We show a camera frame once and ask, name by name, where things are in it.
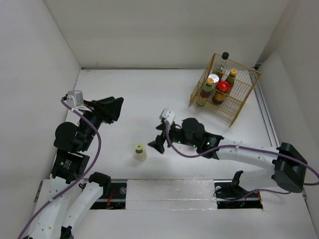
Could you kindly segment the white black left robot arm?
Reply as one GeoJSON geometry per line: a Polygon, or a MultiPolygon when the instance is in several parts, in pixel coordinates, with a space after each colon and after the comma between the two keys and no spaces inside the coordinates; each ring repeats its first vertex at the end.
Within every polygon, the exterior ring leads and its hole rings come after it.
{"type": "Polygon", "coordinates": [[[110,176],[94,172],[80,196],[71,202],[74,188],[96,164],[102,149],[99,127],[116,122],[124,98],[86,101],[70,93],[61,103],[80,120],[78,125],[61,123],[55,131],[56,157],[50,172],[49,199],[29,219],[20,239],[72,239],[94,202],[111,193],[110,176]]]}

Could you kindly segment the yellow cap spice shaker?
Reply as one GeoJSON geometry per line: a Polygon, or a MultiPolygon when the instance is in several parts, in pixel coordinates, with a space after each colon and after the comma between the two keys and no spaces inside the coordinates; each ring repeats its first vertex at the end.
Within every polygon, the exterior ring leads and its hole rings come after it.
{"type": "Polygon", "coordinates": [[[147,159],[147,151],[143,143],[135,144],[134,158],[138,161],[145,161],[147,159]]]}

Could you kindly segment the silver cap blue shaker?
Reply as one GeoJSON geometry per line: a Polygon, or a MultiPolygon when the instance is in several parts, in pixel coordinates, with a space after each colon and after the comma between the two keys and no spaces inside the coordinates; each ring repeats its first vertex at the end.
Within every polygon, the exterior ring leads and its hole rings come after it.
{"type": "Polygon", "coordinates": [[[207,80],[209,81],[209,83],[211,84],[217,84],[220,80],[219,76],[216,74],[210,74],[207,78],[207,80]]]}

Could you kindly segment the dark soy sauce bottle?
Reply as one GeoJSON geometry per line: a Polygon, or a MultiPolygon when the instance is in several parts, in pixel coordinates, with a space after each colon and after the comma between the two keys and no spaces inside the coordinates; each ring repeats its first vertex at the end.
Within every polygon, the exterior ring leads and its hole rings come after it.
{"type": "Polygon", "coordinates": [[[219,77],[219,80],[222,80],[223,70],[226,66],[228,57],[229,57],[229,53],[223,52],[221,55],[221,59],[215,64],[214,73],[219,77]]]}

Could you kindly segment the red lid sauce jar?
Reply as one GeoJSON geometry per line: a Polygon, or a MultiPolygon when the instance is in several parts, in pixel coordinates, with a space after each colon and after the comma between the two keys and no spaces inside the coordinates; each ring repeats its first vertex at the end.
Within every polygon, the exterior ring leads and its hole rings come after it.
{"type": "Polygon", "coordinates": [[[229,94],[231,86],[226,81],[219,81],[214,89],[212,96],[212,103],[220,105],[224,102],[226,96],[229,94]]]}

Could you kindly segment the green label sauce bottle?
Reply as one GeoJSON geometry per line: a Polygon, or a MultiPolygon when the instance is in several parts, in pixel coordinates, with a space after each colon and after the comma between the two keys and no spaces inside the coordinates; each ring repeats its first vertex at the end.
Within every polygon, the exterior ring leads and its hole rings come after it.
{"type": "Polygon", "coordinates": [[[205,81],[205,84],[203,85],[202,90],[201,90],[201,92],[196,100],[196,104],[198,106],[200,106],[200,107],[205,106],[206,100],[210,96],[210,92],[211,92],[211,88],[212,88],[213,83],[214,83],[214,80],[212,78],[207,78],[207,80],[205,81]]]}

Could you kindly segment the yellow cap green sauce bottle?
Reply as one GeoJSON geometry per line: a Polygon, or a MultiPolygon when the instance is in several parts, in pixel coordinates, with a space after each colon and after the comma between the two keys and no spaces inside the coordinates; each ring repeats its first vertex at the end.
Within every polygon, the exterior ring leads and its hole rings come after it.
{"type": "Polygon", "coordinates": [[[228,77],[226,78],[226,82],[228,82],[231,87],[233,87],[233,85],[234,85],[235,77],[236,77],[237,73],[238,73],[237,69],[232,68],[229,72],[228,77]]]}

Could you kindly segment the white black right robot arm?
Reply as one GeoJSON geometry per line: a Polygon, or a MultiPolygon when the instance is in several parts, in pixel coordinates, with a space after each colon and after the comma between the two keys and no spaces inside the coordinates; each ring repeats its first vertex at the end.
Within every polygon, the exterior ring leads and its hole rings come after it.
{"type": "Polygon", "coordinates": [[[279,147],[253,148],[241,141],[233,141],[221,135],[209,133],[195,118],[187,118],[181,125],[162,119],[156,127],[161,134],[148,146],[164,153],[164,144],[173,147],[179,143],[196,148],[196,157],[216,160],[232,160],[257,166],[258,170],[239,170],[226,183],[215,181],[219,187],[215,196],[223,200],[240,200],[257,191],[270,191],[278,186],[281,194],[301,193],[304,188],[307,161],[289,143],[279,147]]]}

